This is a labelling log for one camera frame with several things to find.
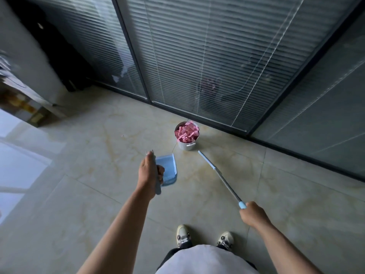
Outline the pile of pink paper scraps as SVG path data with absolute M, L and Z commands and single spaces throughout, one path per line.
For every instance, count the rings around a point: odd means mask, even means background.
M 174 134 L 177 142 L 194 143 L 200 135 L 200 129 L 193 121 L 185 121 L 175 128 Z

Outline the white plastic waste bin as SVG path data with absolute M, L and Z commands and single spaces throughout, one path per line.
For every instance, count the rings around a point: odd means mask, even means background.
M 196 144 L 197 144 L 197 141 L 198 141 L 198 139 L 194 142 L 194 143 L 181 143 L 181 142 L 177 142 L 177 144 L 178 144 L 178 147 L 180 147 L 180 149 L 182 149 L 182 150 L 184 150 L 184 151 L 191 151 L 191 150 L 193 150 L 194 149 L 194 147 L 196 146 Z

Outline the person's right shoe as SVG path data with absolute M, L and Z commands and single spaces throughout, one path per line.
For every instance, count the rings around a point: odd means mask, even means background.
M 234 245 L 234 237 L 232 233 L 229 231 L 225 231 L 220 235 L 216 247 L 224 249 L 228 252 L 232 252 L 233 245 Z

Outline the grey venetian blinds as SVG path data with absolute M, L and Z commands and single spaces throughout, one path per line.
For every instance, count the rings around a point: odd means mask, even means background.
M 360 173 L 365 0 L 27 0 L 127 96 Z

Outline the person's left shoe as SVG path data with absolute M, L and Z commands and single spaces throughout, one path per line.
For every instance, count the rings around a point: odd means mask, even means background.
M 193 247 L 191 235 L 186 225 L 180 225 L 176 232 L 176 241 L 179 249 L 188 249 Z

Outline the person's left forearm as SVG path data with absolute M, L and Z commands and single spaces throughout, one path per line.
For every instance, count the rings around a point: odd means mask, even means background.
M 137 187 L 77 274 L 133 274 L 154 187 Z

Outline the person's right hand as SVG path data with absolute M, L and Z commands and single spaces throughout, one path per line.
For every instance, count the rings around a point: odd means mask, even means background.
M 254 201 L 247 202 L 246 208 L 240 209 L 240 216 L 245 224 L 258 231 L 264 227 L 272 226 L 264 209 Z

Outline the person's left hand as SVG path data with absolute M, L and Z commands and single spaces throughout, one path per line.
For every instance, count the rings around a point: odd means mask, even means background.
M 158 177 L 162 182 L 162 175 L 164 173 L 164 168 L 158 166 Z M 138 182 L 136 186 L 136 190 L 141 192 L 143 196 L 148 200 L 151 201 L 155 197 L 154 192 L 154 181 L 152 180 L 154 177 L 153 175 L 153 168 L 145 167 L 145 158 L 141 161 L 138 171 Z

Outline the person's shoe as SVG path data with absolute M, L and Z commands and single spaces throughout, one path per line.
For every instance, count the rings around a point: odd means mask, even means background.
M 232 233 L 229 231 L 225 231 L 220 235 L 216 247 L 224 249 L 228 252 L 232 252 L 233 245 L 234 245 L 234 237 Z
M 193 247 L 191 235 L 186 225 L 180 225 L 176 232 L 176 241 L 179 249 L 188 249 Z

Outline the black window frame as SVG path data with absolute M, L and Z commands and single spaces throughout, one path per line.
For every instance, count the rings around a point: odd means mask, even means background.
M 111 0 L 146 103 L 340 174 L 253 134 L 315 68 L 365 0 Z

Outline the person's right forearm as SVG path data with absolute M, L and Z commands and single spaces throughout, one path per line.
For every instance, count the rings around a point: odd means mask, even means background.
M 278 274 L 324 274 L 272 223 L 253 226 L 261 236 Z

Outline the blue plastic dustpan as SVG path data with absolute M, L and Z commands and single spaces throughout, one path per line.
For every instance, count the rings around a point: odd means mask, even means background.
M 173 153 L 165 156 L 158 156 L 156 157 L 153 150 L 153 163 L 154 163 L 154 169 L 153 169 L 153 183 L 154 183 L 154 192 L 156 195 L 161 194 L 161 188 L 166 187 L 169 185 L 174 184 L 177 181 L 177 165 L 175 156 Z M 164 168 L 164 173 L 162 175 L 162 182 L 160 181 L 158 177 L 158 166 L 161 166 Z

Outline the blue handled broom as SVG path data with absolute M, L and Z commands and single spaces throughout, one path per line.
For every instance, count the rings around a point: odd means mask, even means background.
M 236 199 L 236 201 L 237 201 L 240 209 L 246 209 L 247 208 L 246 204 L 237 195 L 237 193 L 233 190 L 233 188 L 230 186 L 230 184 L 226 181 L 226 179 L 221 174 L 220 170 L 203 154 L 203 152 L 201 152 L 200 150 L 198 150 L 198 153 L 210 165 L 210 167 L 216 172 L 216 174 L 219 176 L 219 178 L 221 179 L 221 181 L 223 182 L 223 184 L 225 185 L 225 187 L 229 190 L 229 192 L 231 193 L 231 195 Z

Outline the cluttered wooden shelf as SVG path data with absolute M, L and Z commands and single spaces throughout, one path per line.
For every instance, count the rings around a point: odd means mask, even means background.
M 41 127 L 49 119 L 67 119 L 60 107 L 41 97 L 13 73 L 10 57 L 0 49 L 0 110 L 30 124 Z

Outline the grey cabinet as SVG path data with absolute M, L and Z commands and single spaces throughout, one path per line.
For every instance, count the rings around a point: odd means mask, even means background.
M 68 92 L 43 50 L 5 0 L 0 0 L 0 65 L 7 82 L 43 104 L 56 106 Z

